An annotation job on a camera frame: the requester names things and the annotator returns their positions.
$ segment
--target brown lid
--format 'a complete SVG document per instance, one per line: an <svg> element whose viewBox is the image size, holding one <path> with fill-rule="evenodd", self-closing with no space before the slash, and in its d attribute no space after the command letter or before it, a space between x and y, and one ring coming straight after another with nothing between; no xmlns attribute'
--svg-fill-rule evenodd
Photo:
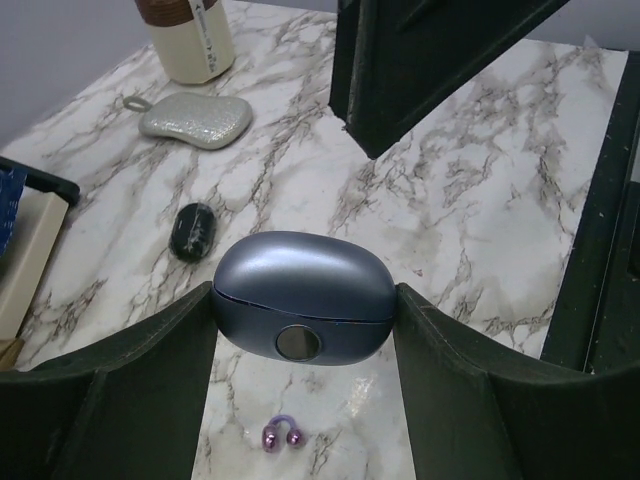
<svg viewBox="0 0 640 480"><path fill-rule="evenodd" d="M216 0L202 0L209 10ZM189 0L136 0L142 19L154 27L173 27L193 20Z"/></svg>

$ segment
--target jar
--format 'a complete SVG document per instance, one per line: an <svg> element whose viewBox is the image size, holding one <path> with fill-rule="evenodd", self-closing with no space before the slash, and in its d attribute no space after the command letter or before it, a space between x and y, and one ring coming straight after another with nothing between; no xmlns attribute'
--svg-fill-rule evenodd
<svg viewBox="0 0 640 480"><path fill-rule="evenodd" d="M205 83L235 58L221 0L136 0L160 63L172 80Z"/></svg>

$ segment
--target silver oval case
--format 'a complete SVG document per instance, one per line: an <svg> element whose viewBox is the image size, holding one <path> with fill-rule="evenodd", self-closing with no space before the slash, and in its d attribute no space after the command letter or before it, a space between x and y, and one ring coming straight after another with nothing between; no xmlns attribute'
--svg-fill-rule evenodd
<svg viewBox="0 0 640 480"><path fill-rule="evenodd" d="M364 248L308 233L265 232L222 257L213 303L220 332L248 352L346 365L387 339L396 291L385 265Z"/></svg>

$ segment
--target marble countertop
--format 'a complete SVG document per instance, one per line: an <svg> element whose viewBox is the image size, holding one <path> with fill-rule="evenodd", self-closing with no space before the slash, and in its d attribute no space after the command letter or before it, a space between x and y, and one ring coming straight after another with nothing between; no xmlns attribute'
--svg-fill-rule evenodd
<svg viewBox="0 0 640 480"><path fill-rule="evenodd" d="M251 103L255 120L229 148L139 135L123 96L186 90L147 47L3 150L82 189L24 327L20 368L157 312L211 279L237 240L275 229L361 245L444 312L538 356L627 54L521 41L370 161L327 107L335 16L225 8L238 58L190 90ZM167 243L195 201L214 208L219 230L193 266ZM261 450L279 412L310 435L303 450ZM415 478L392 341L329 368L220 337L193 474L213 477Z"/></svg>

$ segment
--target purple bead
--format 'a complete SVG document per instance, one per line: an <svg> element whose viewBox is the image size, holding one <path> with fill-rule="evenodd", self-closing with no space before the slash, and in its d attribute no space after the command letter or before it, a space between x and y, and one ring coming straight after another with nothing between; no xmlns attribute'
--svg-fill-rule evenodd
<svg viewBox="0 0 640 480"><path fill-rule="evenodd" d="M273 453L277 448L278 429L275 425L269 424L262 429L262 449L267 453Z"/></svg>
<svg viewBox="0 0 640 480"><path fill-rule="evenodd" d="M298 428L292 428L287 433L287 443L293 448L301 448L304 446L304 435Z"/></svg>

